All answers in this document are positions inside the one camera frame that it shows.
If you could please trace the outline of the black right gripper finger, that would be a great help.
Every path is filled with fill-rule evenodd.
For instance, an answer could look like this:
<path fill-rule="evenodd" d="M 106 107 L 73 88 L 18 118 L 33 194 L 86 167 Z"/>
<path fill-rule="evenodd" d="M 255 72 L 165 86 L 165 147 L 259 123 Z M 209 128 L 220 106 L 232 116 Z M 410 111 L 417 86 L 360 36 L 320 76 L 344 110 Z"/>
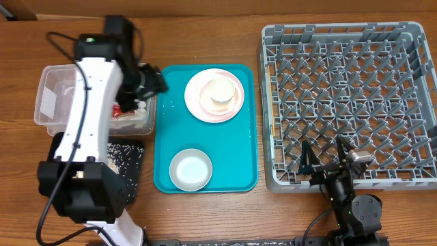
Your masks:
<path fill-rule="evenodd" d="M 300 166 L 298 169 L 299 174 L 312 174 L 315 167 L 320 166 L 320 160 L 316 157 L 309 142 L 304 140 L 301 146 Z"/>
<path fill-rule="evenodd" d="M 347 158 L 347 153 L 354 149 L 347 139 L 342 136 L 336 137 L 337 152 L 339 161 L 341 164 L 351 163 L 351 160 Z"/>

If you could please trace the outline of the white napkin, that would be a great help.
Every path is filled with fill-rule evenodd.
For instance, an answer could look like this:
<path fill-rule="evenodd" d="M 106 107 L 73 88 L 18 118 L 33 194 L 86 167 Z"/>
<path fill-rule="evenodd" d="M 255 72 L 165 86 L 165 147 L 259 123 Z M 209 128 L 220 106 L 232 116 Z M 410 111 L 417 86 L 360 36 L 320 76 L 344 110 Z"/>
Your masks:
<path fill-rule="evenodd" d="M 142 122 L 144 119 L 147 118 L 147 113 L 146 113 L 147 103 L 139 100 L 135 100 L 135 102 L 137 103 L 138 106 L 137 109 L 124 112 L 125 114 L 122 117 L 117 118 L 115 120 L 111 119 L 112 129 L 119 129 L 125 126 L 130 126 L 132 124 Z"/>

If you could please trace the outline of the red snack wrapper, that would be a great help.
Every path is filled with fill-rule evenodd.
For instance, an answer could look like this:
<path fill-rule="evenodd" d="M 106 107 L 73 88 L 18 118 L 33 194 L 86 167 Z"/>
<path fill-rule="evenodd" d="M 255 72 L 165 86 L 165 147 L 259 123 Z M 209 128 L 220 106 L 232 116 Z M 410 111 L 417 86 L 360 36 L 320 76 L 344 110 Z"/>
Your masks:
<path fill-rule="evenodd" d="M 115 120 L 122 117 L 124 114 L 125 113 L 121 110 L 120 106 L 117 103 L 113 103 L 111 119 Z"/>

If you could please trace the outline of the pale green cup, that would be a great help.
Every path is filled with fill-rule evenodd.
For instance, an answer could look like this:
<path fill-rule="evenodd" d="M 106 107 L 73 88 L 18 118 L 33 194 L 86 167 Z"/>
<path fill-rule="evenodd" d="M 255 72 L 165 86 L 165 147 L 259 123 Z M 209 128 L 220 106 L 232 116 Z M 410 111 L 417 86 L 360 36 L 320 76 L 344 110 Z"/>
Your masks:
<path fill-rule="evenodd" d="M 229 102 L 235 93 L 235 86 L 228 78 L 217 78 L 211 80 L 208 90 L 210 98 L 216 103 Z"/>

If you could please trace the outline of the small grey bowl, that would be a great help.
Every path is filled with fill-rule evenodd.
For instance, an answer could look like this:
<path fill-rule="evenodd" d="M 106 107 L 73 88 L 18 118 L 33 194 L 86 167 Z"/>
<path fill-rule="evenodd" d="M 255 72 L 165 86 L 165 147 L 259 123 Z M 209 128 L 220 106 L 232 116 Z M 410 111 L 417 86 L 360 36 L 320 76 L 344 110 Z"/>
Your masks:
<path fill-rule="evenodd" d="M 194 148 L 178 152 L 171 160 L 169 177 L 172 183 L 186 192 L 199 191 L 212 177 L 212 162 L 209 156 Z"/>

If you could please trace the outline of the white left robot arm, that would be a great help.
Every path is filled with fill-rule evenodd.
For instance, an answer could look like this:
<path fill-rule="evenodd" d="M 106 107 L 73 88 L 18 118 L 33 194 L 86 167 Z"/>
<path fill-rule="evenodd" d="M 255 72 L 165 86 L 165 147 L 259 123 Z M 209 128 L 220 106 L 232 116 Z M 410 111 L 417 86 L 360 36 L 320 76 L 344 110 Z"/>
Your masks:
<path fill-rule="evenodd" d="M 132 111 L 168 89 L 159 68 L 134 54 L 140 31 L 126 17 L 108 15 L 102 33 L 83 33 L 68 55 L 76 81 L 70 115 L 60 140 L 38 165 L 46 208 L 93 231 L 108 245 L 148 245 L 145 230 L 126 210 L 126 185 L 108 165 L 113 104 Z"/>

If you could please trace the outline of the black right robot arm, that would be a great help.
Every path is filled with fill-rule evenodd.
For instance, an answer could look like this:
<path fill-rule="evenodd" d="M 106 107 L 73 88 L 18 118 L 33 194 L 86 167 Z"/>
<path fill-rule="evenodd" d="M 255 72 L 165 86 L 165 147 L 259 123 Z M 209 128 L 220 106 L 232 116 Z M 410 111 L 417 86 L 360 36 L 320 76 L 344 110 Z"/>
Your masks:
<path fill-rule="evenodd" d="M 308 141 L 301 146 L 299 174 L 310 175 L 309 184 L 326 191 L 331 208 L 314 219 L 305 230 L 302 245 L 384 246 L 387 237 L 379 237 L 382 229 L 382 200 L 372 194 L 357 195 L 354 180 L 361 177 L 371 164 L 371 154 L 352 147 L 343 137 L 336 138 L 339 161 L 321 164 Z M 323 238 L 309 238 L 311 228 L 333 212 L 338 228 Z"/>

